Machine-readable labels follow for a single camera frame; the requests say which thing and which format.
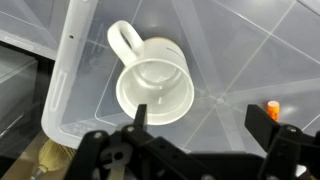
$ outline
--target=screw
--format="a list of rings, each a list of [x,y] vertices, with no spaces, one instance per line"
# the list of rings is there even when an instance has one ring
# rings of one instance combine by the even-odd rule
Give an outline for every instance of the screw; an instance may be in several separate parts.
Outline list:
[[[215,178],[209,174],[205,174],[201,177],[201,180],[215,180]]]
[[[277,178],[276,176],[268,176],[267,180],[280,180],[280,179]]]
[[[134,131],[134,127],[130,126],[130,127],[128,127],[127,130],[128,130],[129,132],[132,132],[132,131]]]
[[[102,136],[102,133],[101,133],[101,132],[97,132],[97,133],[94,134],[93,137],[94,137],[95,139],[99,139],[101,136]]]
[[[287,129],[291,132],[297,132],[297,130],[294,127],[288,126]]]

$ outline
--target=white mug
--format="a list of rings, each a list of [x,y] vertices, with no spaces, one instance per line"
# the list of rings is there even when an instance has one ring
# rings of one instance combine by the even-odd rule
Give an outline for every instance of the white mug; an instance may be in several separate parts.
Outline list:
[[[188,112],[194,86],[184,54],[173,41],[162,37],[143,41],[126,21],[109,28],[108,41],[125,65],[116,87],[125,113],[134,118],[138,105],[147,104],[147,123],[164,125]]]

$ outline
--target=mug handle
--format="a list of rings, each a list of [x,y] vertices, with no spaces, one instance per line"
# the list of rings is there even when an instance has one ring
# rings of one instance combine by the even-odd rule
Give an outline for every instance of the mug handle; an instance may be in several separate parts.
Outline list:
[[[131,48],[123,39],[122,35],[128,40]],[[131,24],[126,21],[118,21],[109,28],[108,41],[113,51],[125,66],[137,60],[138,57],[135,52],[143,45],[143,40],[139,34]]]

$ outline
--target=clear plastic bin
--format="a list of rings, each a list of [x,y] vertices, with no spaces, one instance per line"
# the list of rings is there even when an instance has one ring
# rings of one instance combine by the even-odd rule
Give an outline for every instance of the clear plastic bin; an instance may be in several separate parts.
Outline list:
[[[69,0],[0,1],[0,40],[55,59]]]
[[[123,64],[106,37],[114,22],[126,20],[143,39],[175,41],[195,85],[190,111],[174,123],[149,126],[152,135],[189,151],[264,155],[245,129],[244,117],[248,104],[265,109],[269,100],[281,103],[280,122],[314,135],[320,129],[320,61],[273,34],[298,6],[286,4],[281,3],[278,19],[267,23],[272,30],[266,30],[259,25],[261,19],[250,21],[250,16],[214,0],[72,0],[42,118],[44,131],[77,148],[88,131],[113,133],[118,125],[132,122],[116,99]]]

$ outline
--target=orange marker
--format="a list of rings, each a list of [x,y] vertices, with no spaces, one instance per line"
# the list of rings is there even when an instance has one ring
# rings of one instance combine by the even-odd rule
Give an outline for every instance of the orange marker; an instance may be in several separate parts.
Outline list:
[[[269,101],[268,114],[273,120],[277,122],[279,120],[279,112],[280,112],[280,103],[277,101]]]

